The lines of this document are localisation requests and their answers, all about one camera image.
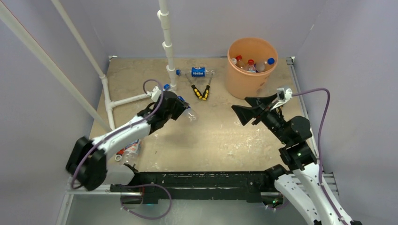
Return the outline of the small blue label bottle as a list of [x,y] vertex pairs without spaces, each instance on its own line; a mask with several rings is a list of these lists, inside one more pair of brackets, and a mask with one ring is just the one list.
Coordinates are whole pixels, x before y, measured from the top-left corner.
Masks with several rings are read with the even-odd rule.
[[134,165],[138,159],[141,150],[141,139],[137,139],[134,142],[127,145],[122,155],[121,163]]

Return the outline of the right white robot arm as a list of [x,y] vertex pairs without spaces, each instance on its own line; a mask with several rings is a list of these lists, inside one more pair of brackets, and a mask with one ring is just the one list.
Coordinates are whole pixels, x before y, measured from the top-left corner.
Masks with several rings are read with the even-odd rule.
[[284,145],[280,157],[289,171],[281,175],[271,173],[263,184],[270,191],[279,191],[301,214],[309,225],[360,225],[343,209],[321,171],[307,139],[312,137],[310,122],[303,116],[285,120],[276,101],[269,97],[246,97],[249,106],[231,108],[244,126],[263,123]]

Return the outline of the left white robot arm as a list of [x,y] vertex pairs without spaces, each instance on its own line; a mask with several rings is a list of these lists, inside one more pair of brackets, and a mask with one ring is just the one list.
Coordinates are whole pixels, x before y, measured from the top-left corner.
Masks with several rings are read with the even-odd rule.
[[170,119],[177,120],[189,107],[177,94],[164,91],[156,102],[121,127],[92,139],[79,138],[66,163],[66,171],[72,176],[71,188],[93,191],[103,184],[120,184],[129,192],[136,191],[140,179],[133,166],[108,165],[109,159],[133,141],[162,128]]

